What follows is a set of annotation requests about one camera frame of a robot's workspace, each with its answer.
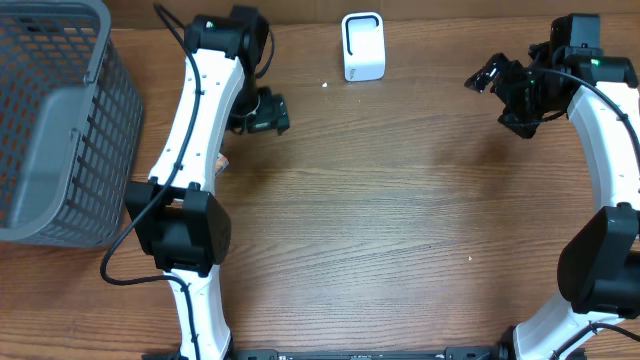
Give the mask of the small orange tissue box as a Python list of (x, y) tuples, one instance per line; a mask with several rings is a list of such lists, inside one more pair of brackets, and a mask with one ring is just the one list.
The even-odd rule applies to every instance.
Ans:
[(228, 165), (228, 159), (222, 153), (219, 153), (215, 164), (215, 176), (219, 176)]

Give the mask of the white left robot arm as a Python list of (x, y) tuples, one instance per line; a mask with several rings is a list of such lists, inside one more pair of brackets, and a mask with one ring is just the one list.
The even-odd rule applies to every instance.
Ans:
[(232, 334), (224, 318), (220, 266), (231, 219), (215, 197), (226, 165), (226, 132), (237, 135), (290, 127), (282, 95), (257, 85), (274, 36), (255, 7), (229, 16), (197, 15), (177, 40), (185, 53), (183, 89), (163, 151), (144, 182), (130, 183), (125, 206), (155, 280), (171, 287), (182, 343), (175, 359), (229, 359)]

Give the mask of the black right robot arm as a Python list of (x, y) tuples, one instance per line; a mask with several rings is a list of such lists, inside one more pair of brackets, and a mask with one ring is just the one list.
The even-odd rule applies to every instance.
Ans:
[(498, 121), (523, 139), (566, 116), (585, 155), (594, 215), (562, 250), (557, 292), (531, 318), (508, 328), (472, 359), (583, 359), (603, 330), (632, 340), (621, 322), (639, 316), (639, 78), (630, 59), (605, 55), (600, 18), (555, 19), (548, 41), (530, 46), (529, 65), (494, 54), (464, 83), (503, 103)]

